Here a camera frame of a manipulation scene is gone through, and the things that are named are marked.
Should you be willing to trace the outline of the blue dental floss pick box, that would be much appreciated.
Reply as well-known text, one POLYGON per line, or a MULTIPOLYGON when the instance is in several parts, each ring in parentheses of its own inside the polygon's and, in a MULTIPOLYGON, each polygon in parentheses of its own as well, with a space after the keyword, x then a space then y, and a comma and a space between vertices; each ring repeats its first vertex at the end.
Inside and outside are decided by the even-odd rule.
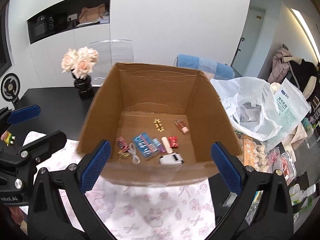
POLYGON ((148 160, 159 154, 157 146, 147 133, 141 133, 140 135, 133 137, 132 140, 144 159, 148 160))

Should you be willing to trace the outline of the cartoon boy figurine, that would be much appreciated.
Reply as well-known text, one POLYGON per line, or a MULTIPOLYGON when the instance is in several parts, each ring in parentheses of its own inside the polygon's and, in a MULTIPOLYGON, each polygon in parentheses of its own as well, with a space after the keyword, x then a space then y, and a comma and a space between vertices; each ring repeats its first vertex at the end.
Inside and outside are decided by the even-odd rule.
POLYGON ((15 139, 16 139, 16 137, 14 135, 12 135, 9 131, 5 131, 1 135, 1 141, 5 142, 5 144, 7 146, 13 145, 15 143, 15 139))

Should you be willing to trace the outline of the black round desk fan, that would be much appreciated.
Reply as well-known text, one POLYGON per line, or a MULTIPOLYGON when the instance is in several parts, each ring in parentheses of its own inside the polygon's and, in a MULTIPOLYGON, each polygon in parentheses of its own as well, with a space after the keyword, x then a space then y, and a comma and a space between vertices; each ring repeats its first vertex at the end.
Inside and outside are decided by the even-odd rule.
POLYGON ((14 73, 8 73, 1 83, 1 95, 5 101, 11 102, 16 107, 19 102, 20 88, 21 84, 18 76, 14 73))

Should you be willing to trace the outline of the red striped hair clip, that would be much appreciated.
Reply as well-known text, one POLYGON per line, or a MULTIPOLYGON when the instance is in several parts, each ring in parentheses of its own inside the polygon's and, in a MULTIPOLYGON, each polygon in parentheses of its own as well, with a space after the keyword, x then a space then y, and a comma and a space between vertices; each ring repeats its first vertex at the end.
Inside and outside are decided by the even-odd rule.
POLYGON ((118 155, 120 159, 126 159, 130 156, 129 154, 129 146, 125 141, 124 137, 120 136, 116 139, 116 143, 119 146, 118 155))

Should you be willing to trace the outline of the white label printer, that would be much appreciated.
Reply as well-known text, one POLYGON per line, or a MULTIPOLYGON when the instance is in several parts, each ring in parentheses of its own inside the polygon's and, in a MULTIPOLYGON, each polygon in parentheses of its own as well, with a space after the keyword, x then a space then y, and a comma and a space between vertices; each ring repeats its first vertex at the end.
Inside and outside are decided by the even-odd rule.
POLYGON ((179 153, 172 153, 161 156, 159 163, 161 165, 181 165, 184 163, 184 160, 179 153))

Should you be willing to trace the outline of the beige lip balm tube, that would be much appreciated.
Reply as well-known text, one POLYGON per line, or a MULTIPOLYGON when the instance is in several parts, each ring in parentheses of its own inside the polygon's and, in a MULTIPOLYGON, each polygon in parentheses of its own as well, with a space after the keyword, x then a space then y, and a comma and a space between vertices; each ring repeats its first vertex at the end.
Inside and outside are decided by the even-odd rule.
POLYGON ((161 138, 161 141, 162 141, 162 144, 163 144, 166 152, 167 152, 168 154, 172 154, 172 153, 173 153, 173 150, 172 150, 172 148, 171 148, 171 146, 170 146, 169 139, 168 139, 167 137, 162 137, 162 138, 161 138))

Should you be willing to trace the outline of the red candy wrapper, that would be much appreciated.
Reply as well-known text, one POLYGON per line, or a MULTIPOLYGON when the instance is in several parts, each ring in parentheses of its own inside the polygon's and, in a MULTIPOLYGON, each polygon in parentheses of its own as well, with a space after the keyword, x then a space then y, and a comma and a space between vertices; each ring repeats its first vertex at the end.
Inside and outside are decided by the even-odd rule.
POLYGON ((171 148, 178 148, 177 137, 168 137, 171 148))

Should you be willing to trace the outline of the white plastic bag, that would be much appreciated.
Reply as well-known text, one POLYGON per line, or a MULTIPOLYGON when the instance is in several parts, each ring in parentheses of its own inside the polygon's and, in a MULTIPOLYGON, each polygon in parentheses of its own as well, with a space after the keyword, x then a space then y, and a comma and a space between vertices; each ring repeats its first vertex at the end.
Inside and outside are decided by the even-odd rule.
POLYGON ((245 76, 231 80, 211 79, 210 83, 235 130, 259 141, 278 134, 281 129, 279 110, 268 82, 245 76))

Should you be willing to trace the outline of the blue purple small packet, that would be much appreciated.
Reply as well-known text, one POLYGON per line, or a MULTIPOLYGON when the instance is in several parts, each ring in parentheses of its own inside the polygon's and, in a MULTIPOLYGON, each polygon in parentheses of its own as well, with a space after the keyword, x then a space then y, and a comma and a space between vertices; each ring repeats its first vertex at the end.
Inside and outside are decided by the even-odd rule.
POLYGON ((166 150, 165 150, 164 146, 157 138, 153 138, 152 141, 161 154, 166 154, 166 150))

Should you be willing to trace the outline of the cream artificial roses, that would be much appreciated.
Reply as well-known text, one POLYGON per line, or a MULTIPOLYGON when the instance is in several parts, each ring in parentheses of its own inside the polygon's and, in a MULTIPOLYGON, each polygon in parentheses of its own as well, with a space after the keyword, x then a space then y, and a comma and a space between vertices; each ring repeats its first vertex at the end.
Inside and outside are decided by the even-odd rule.
POLYGON ((93 66, 98 63, 98 58, 99 53, 93 48, 69 49, 61 61, 62 72, 71 72, 76 79, 85 79, 93 72, 93 66))

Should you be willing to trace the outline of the brown cardboard box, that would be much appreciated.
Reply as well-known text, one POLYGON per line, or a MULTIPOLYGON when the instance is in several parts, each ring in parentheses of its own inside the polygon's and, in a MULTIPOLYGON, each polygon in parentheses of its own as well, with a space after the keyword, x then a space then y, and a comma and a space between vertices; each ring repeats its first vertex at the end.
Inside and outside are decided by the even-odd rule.
POLYGON ((188 185, 217 174, 212 145, 240 155, 238 137, 203 71, 116 63, 98 89, 77 152, 102 140, 111 155, 102 175, 127 186, 188 185))

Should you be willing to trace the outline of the white green printed pouch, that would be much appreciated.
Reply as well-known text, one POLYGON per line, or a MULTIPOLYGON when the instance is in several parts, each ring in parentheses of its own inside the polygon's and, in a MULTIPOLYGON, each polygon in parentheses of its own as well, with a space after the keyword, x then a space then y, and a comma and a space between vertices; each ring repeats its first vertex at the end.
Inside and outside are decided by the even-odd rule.
POLYGON ((275 137, 268 139, 268 142, 276 146, 301 123, 311 107, 303 93, 287 79, 281 83, 274 97, 279 110, 281 129, 275 137))

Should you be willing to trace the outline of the blue checked towel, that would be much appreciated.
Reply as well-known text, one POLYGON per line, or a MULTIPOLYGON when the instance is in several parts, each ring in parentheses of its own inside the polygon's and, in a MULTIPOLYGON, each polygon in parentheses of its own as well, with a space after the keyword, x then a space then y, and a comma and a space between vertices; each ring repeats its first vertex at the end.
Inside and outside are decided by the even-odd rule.
POLYGON ((174 66, 203 71, 208 76, 208 79, 230 80, 235 78, 235 72, 232 67, 212 59, 179 54, 174 61, 174 66))

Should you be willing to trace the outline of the brown handbag on shelf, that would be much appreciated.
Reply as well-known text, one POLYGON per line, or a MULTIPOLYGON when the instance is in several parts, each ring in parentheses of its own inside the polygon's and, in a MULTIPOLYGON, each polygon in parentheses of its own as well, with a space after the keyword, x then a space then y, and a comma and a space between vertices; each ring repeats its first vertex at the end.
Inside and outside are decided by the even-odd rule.
POLYGON ((103 16, 103 13, 105 11, 106 8, 104 3, 92 8, 83 7, 78 18, 79 23, 82 24, 86 22, 96 21, 103 16))

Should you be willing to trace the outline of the pile of clothes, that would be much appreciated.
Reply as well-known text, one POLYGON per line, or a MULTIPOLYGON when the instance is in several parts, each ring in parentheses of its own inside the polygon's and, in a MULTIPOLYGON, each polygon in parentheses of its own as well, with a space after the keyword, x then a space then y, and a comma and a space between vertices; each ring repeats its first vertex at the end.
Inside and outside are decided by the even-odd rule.
POLYGON ((274 52, 268 83, 282 83, 284 79, 288 79, 303 93, 307 102, 311 102, 319 88, 319 67, 301 57, 293 56, 285 48, 274 52))

